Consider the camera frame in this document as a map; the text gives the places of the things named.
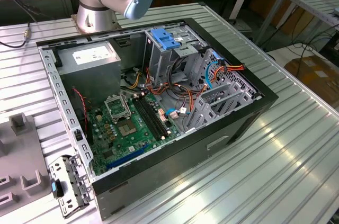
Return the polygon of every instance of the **green circuit board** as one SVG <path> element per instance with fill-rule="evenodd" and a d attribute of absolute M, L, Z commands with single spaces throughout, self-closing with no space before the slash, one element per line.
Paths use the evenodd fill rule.
<path fill-rule="evenodd" d="M 151 104 L 154 113 L 159 118 L 157 110 L 160 106 L 154 96 L 147 94 L 145 100 Z M 94 158 L 92 165 L 96 175 L 105 173 L 108 170 L 107 165 L 116 160 L 132 153 L 150 151 L 180 135 L 176 127 L 171 124 L 169 127 L 164 126 L 171 134 L 164 140 L 157 141 L 138 113 L 132 99 L 126 99 L 126 103 L 131 111 L 130 119 L 124 119 L 116 123 L 113 122 L 105 104 L 88 112 L 93 131 L 91 150 Z M 117 114 L 124 110 L 120 101 L 111 102 L 109 108 L 112 114 Z M 98 113 L 101 114 L 101 120 L 97 118 Z"/>

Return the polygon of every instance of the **blue cable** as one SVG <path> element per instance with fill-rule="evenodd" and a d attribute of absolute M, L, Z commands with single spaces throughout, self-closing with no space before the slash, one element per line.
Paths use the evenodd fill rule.
<path fill-rule="evenodd" d="M 169 115 L 170 113 L 172 113 L 173 111 L 176 111 L 175 109 L 169 109 L 166 111 L 166 115 Z"/>
<path fill-rule="evenodd" d="M 206 68 L 205 79 L 206 79 L 206 83 L 207 83 L 207 85 L 208 85 L 208 87 L 209 87 L 210 89 L 212 89 L 212 85 L 211 85 L 210 80 L 208 79 L 208 69 L 210 68 L 210 66 L 211 66 L 212 64 L 217 64 L 217 63 L 218 63 L 217 61 L 213 61 L 213 62 L 211 62 L 209 65 L 207 65 L 207 68 Z"/>

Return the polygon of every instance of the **ram slot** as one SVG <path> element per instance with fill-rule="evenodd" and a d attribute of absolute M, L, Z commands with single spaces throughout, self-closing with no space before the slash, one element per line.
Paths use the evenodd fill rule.
<path fill-rule="evenodd" d="M 162 137 L 168 136 L 167 131 L 163 127 L 162 123 L 159 121 L 158 117 L 155 115 L 151 106 L 145 101 L 145 99 L 136 99 L 133 100 L 133 103 L 157 141 L 161 140 Z"/>

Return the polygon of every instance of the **power supply label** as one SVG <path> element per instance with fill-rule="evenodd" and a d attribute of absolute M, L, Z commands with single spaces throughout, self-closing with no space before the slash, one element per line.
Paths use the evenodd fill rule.
<path fill-rule="evenodd" d="M 86 50 L 76 51 L 73 53 L 73 57 L 78 65 L 85 64 L 91 61 L 98 61 L 112 57 L 107 47 L 101 46 L 96 48 L 90 48 Z"/>

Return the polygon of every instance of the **aluminum extrusion table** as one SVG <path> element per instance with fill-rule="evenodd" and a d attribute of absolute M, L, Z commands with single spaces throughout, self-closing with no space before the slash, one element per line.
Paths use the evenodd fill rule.
<path fill-rule="evenodd" d="M 339 206 L 339 114 L 207 6 L 154 8 L 133 26 L 193 17 L 279 95 L 236 143 L 105 223 L 326 223 Z M 17 44 L 26 25 L 0 28 Z M 46 164 L 73 154 L 34 42 L 78 34 L 71 19 L 32 24 L 21 49 L 0 46 L 0 122 L 33 115 Z M 0 217 L 0 223 L 100 223 L 95 202 L 67 220 L 52 196 Z"/>
<path fill-rule="evenodd" d="M 295 6 L 299 6 L 303 8 L 305 11 L 308 11 L 313 16 L 318 18 L 318 22 L 314 26 L 314 31 L 311 36 L 308 38 L 312 38 L 314 34 L 316 34 L 316 29 L 319 28 L 319 25 L 322 22 L 327 23 L 329 26 L 339 25 L 339 17 L 334 14 L 334 9 L 339 7 L 339 0 L 290 0 L 292 4 L 285 12 L 284 16 L 278 23 L 277 27 L 279 27 L 284 21 L 288 18 L 290 13 L 293 11 Z M 259 34 L 255 40 L 255 43 L 258 44 L 259 41 L 262 39 L 267 27 L 271 23 L 274 15 L 276 14 L 277 10 L 279 9 L 280 5 L 282 4 L 283 0 L 276 0 L 271 11 L 267 15 L 264 23 L 262 24 Z"/>

